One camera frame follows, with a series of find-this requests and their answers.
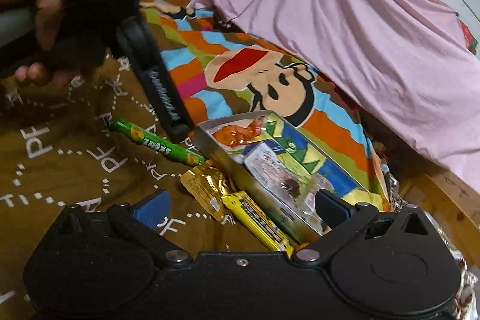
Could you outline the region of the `pink wafer snack pack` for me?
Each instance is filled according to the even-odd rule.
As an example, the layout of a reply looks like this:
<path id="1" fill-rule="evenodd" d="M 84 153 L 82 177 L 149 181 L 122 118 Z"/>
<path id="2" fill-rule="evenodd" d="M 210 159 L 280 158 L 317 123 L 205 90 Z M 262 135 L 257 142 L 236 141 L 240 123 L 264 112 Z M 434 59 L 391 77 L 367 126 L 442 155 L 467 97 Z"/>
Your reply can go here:
<path id="1" fill-rule="evenodd" d="M 326 157 L 310 145 L 292 141 L 280 144 L 275 139 L 256 141 L 245 146 L 242 163 L 247 171 L 270 193 L 309 220 L 315 214 L 312 177 Z"/>

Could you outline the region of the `green sausage snack stick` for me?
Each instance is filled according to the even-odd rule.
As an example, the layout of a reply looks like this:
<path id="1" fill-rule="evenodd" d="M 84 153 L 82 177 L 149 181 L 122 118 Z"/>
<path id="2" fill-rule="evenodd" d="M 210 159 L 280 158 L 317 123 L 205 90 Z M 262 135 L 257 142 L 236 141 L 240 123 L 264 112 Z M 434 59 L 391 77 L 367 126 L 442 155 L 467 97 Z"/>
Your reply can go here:
<path id="1" fill-rule="evenodd" d="M 118 132 L 135 144 L 152 149 L 175 162 L 188 166 L 197 166 L 206 162 L 206 159 L 202 155 L 176 145 L 122 118 L 112 117 L 107 126 L 110 131 Z"/>

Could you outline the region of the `gold foil snack pack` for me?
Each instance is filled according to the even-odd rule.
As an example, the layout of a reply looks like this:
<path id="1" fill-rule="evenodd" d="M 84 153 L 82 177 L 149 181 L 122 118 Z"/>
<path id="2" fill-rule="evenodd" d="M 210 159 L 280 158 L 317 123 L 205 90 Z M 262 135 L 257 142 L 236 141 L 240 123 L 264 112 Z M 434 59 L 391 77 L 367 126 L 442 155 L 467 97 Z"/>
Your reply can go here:
<path id="1" fill-rule="evenodd" d="M 230 177 L 213 159 L 191 167 L 181 177 L 181 183 L 202 208 L 217 222 L 226 215 L 223 197 L 235 192 Z"/>

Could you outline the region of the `yellow snack bar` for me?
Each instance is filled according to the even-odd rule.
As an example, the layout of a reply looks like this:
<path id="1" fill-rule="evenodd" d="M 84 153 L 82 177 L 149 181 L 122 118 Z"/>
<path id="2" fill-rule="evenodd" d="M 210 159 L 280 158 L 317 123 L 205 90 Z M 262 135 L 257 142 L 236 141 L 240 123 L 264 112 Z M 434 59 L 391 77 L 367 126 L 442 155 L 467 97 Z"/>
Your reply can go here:
<path id="1" fill-rule="evenodd" d="M 234 217 L 268 250 L 283 252 L 291 257 L 295 247 L 290 243 L 288 235 L 258 207 L 246 192 L 227 194 L 222 196 L 221 199 L 224 206 L 233 213 Z"/>

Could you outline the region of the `orange chicken foot snack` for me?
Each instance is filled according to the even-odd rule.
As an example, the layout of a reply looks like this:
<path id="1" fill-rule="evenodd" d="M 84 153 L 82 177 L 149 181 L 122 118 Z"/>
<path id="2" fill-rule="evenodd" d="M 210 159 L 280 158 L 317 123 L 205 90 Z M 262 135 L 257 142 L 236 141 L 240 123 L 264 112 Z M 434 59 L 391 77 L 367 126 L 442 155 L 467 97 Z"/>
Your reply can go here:
<path id="1" fill-rule="evenodd" d="M 244 146 L 262 132 L 264 116 L 253 119 L 247 126 L 237 122 L 226 124 L 211 132 L 212 137 L 222 146 L 230 149 Z"/>

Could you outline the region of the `silver tray box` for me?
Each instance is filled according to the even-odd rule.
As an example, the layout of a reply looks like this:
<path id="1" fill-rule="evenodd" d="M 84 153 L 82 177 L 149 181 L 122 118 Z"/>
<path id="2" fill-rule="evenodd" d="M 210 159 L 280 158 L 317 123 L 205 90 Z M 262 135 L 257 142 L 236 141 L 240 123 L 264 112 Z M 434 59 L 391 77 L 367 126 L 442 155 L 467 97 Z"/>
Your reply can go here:
<path id="1" fill-rule="evenodd" d="M 219 163 L 283 232 L 312 242 L 326 228 L 315 211 L 315 192 L 326 189 L 351 204 L 382 207 L 344 168 L 271 110 L 232 115 L 199 124 L 193 144 Z"/>

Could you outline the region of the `colourful monkey blanket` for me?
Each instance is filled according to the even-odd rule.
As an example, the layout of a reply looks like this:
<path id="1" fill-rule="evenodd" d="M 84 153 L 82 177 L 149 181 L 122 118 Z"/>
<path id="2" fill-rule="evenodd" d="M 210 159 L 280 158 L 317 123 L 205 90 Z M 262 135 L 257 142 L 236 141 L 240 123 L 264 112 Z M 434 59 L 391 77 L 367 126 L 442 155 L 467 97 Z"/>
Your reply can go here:
<path id="1" fill-rule="evenodd" d="M 170 17 L 146 0 L 145 17 L 195 123 L 268 108 L 292 115 L 310 84 L 314 107 L 300 131 L 343 166 L 355 188 L 389 206 L 380 161 L 358 105 L 306 62 L 265 40 L 227 32 L 207 9 Z M 163 237 L 191 253 L 259 252 L 263 246 L 230 214 L 207 214 L 183 188 L 186 166 L 111 133 L 119 116 L 158 135 L 160 122 L 126 58 L 108 58 L 91 79 L 63 88 L 1 83 L 1 317 L 27 319 L 26 261 L 67 204 L 88 212 L 135 203 L 158 189 L 171 196 Z"/>

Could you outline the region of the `white floral quilt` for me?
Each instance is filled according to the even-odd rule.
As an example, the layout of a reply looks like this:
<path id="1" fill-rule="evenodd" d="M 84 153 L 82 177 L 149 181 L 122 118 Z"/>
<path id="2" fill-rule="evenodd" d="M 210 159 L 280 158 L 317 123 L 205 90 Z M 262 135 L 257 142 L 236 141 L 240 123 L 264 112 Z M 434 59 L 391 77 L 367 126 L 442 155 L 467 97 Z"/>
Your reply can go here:
<path id="1" fill-rule="evenodd" d="M 460 205 L 431 177 L 421 175 L 402 185 L 385 174 L 391 210 L 407 204 L 425 213 L 460 269 L 460 287 L 451 304 L 454 319 L 479 318 L 479 228 Z"/>

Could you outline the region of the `pink bed sheet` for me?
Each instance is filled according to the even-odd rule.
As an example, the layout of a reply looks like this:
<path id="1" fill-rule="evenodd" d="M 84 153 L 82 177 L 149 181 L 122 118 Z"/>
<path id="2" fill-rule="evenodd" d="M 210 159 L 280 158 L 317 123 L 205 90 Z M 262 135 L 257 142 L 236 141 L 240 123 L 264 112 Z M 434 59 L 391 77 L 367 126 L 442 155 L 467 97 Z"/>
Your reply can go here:
<path id="1" fill-rule="evenodd" d="M 192 0 L 310 62 L 411 148 L 479 188 L 479 61 L 439 0 Z"/>

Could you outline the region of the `wooden bed frame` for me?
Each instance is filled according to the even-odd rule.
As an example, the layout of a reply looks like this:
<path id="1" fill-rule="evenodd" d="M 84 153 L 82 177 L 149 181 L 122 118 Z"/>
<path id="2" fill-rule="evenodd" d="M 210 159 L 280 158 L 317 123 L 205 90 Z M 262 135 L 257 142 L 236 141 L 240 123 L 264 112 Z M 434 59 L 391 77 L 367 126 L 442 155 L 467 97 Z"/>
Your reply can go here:
<path id="1" fill-rule="evenodd" d="M 448 170 L 430 162 L 405 143 L 373 147 L 400 181 L 400 196 L 430 213 L 465 256 L 479 266 L 479 194 Z"/>

